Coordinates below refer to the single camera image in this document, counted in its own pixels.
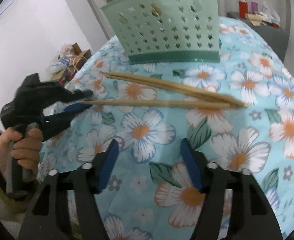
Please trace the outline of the left green cuffed forearm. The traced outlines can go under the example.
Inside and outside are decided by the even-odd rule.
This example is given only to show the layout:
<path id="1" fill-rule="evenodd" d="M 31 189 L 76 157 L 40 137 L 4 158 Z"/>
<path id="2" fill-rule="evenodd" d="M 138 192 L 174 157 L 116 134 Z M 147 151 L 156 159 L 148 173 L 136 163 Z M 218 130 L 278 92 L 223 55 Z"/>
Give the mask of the left green cuffed forearm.
<path id="1" fill-rule="evenodd" d="M 6 195 L 6 182 L 0 172 L 0 221 L 10 235 L 17 239 L 25 212 L 39 187 L 39 181 L 27 183 L 27 195 L 21 198 L 10 198 Z"/>

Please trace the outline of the person's left hand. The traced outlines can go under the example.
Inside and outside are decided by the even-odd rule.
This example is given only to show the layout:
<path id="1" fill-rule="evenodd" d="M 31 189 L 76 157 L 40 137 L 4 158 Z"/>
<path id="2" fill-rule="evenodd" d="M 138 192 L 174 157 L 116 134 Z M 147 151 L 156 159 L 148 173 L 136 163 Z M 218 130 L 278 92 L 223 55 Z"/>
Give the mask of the person's left hand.
<path id="1" fill-rule="evenodd" d="M 9 127 L 0 136 L 0 173 L 7 181 L 7 159 L 8 156 L 18 160 L 18 164 L 31 170 L 31 179 L 36 179 L 38 174 L 39 153 L 42 148 L 43 133 L 38 128 L 29 131 L 26 138 Z"/>

